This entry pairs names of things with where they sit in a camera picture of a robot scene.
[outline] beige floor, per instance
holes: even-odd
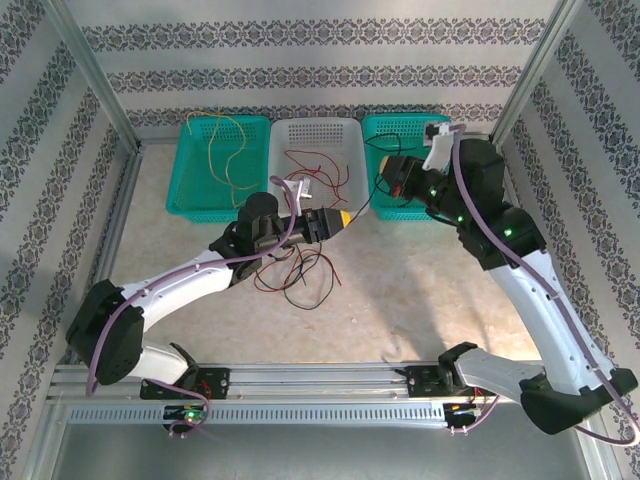
[[[191,224],[166,212],[175,150],[147,148],[111,277],[116,284],[181,264],[222,232],[222,225]],[[177,342],[199,362],[435,360],[465,340],[512,359],[539,358],[509,300],[452,228],[380,222],[369,212],[324,251],[344,286],[314,311],[246,281],[174,312],[149,338]],[[266,278],[282,278],[282,268]],[[318,270],[310,286],[291,296],[313,303],[327,281]]]

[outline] patterned wallpaper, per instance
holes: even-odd
[[[556,0],[101,3],[69,5],[145,138],[177,136],[195,107],[426,110],[489,133]]]
[[[0,0],[0,479],[24,467],[128,154],[37,0]]]
[[[504,145],[519,200],[546,231],[598,345],[640,374],[640,1],[588,0]],[[640,392],[629,402],[638,412]],[[629,436],[616,407],[610,435]],[[615,449],[640,478],[640,448]]]

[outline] teal plastic basket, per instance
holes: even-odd
[[[266,117],[234,116],[247,137],[245,148],[229,164],[229,178],[238,187],[236,204],[243,204],[255,192],[266,191],[269,158],[270,122]],[[216,180],[209,168],[209,140],[216,126],[215,117],[196,117],[185,123],[173,166],[167,211],[182,215],[195,223],[232,222],[238,219],[238,208],[231,200],[231,187]],[[217,177],[226,182],[227,160],[242,146],[242,133],[231,121],[220,119],[211,146],[211,164]]]
[[[430,148],[423,147],[425,124],[450,121],[449,117],[430,113],[369,115],[362,121],[362,131],[365,142],[376,135],[397,133],[402,142],[402,154],[426,158]],[[389,135],[371,140],[370,143],[390,151],[382,151],[368,143],[365,143],[364,149],[367,159],[369,191],[372,192],[375,188],[374,179],[380,170],[380,163],[382,163],[382,159],[385,156],[396,154],[398,139],[395,135]],[[402,198],[392,198],[380,190],[376,190],[371,199],[371,208],[375,210],[378,218],[383,221],[424,222],[431,220],[431,217],[424,212],[424,205],[420,202],[413,201],[408,205],[404,205],[405,203],[406,200]]]

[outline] yellow wire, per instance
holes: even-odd
[[[222,183],[223,185],[229,185],[231,187],[231,203],[233,205],[233,208],[238,208],[240,205],[242,205],[242,203],[236,203],[235,201],[235,195],[234,195],[234,190],[250,190],[252,188],[255,188],[258,186],[257,183],[254,183],[251,186],[248,187],[240,187],[238,185],[234,185],[231,182],[231,178],[229,177],[229,165],[231,164],[231,160],[236,157],[237,155],[240,154],[240,152],[242,152],[245,147],[247,146],[247,136],[244,132],[244,129],[242,128],[242,125],[240,125],[240,123],[238,123],[238,121],[233,118],[230,117],[228,115],[220,115],[220,109],[218,108],[218,113],[208,113],[208,112],[203,112],[201,110],[194,110],[192,112],[189,112],[187,114],[187,129],[189,130],[189,135],[193,135],[192,131],[191,131],[191,124],[189,123],[189,120],[191,119],[191,116],[194,114],[199,114],[199,115],[203,115],[203,116],[207,116],[207,117],[216,117],[216,125],[213,129],[213,133],[211,134],[211,139],[209,140],[209,146],[208,146],[208,161],[209,161],[209,171],[211,172],[211,175],[213,176],[213,178],[215,178],[218,182]],[[240,133],[242,134],[242,145],[240,146],[240,148],[238,150],[236,150],[232,155],[229,156],[229,158],[227,158],[227,165],[224,169],[224,173],[225,176],[227,177],[227,182],[221,180],[220,178],[218,178],[218,176],[216,175],[214,169],[213,169],[213,161],[211,159],[211,146],[213,145],[213,139],[216,137],[216,133],[218,132],[218,128],[220,126],[220,119],[221,118],[225,118],[227,120],[230,120],[231,122],[233,122],[235,124],[236,127],[238,127],[238,130],[240,130]]]

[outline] plastic basket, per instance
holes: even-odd
[[[355,215],[369,198],[367,181],[367,165],[364,158],[364,143],[360,124],[352,118],[294,118],[279,120],[271,127],[269,145],[269,176],[278,175],[285,178],[300,169],[285,155],[286,150],[304,150],[324,153],[340,168],[340,183],[346,180],[349,166],[349,181],[340,187],[340,196],[344,202],[337,203],[334,208],[347,210]],[[291,153],[291,156],[308,168],[322,167],[322,171],[337,182],[337,172],[331,162],[319,155]],[[278,199],[281,214],[288,213],[282,190],[269,184],[269,192]],[[336,197],[331,187],[319,181],[311,180],[312,198],[302,199],[301,206],[306,208],[330,207]],[[360,215],[368,210],[365,207]]]
[[[245,148],[229,164],[229,178],[234,185],[248,190],[234,190],[236,204],[249,195],[264,191],[267,183],[269,152],[269,119],[258,116],[233,117],[247,137]],[[231,187],[216,180],[209,168],[209,140],[216,126],[215,117],[196,117],[189,120],[191,133],[185,123],[173,166],[167,211],[182,215],[195,223],[232,222],[238,219],[238,209],[231,201]],[[220,119],[211,146],[211,163],[217,177],[226,182],[227,160],[242,146],[242,133],[225,118]]]
[[[402,142],[403,154],[426,158],[429,147],[423,147],[425,124],[450,122],[444,115],[429,113],[395,113],[383,115],[369,115],[362,121],[362,130],[365,140],[383,133],[397,133]],[[398,148],[398,139],[394,136],[382,137],[371,140],[379,147],[391,152],[385,152],[371,145],[365,145],[365,155],[369,170],[369,188],[373,191],[374,179],[380,170],[380,163],[387,155],[394,155],[393,150]],[[424,205],[413,201],[403,206],[406,200],[392,198],[377,190],[371,199],[371,208],[375,210],[378,218],[383,221],[424,222],[431,220],[424,212]]]

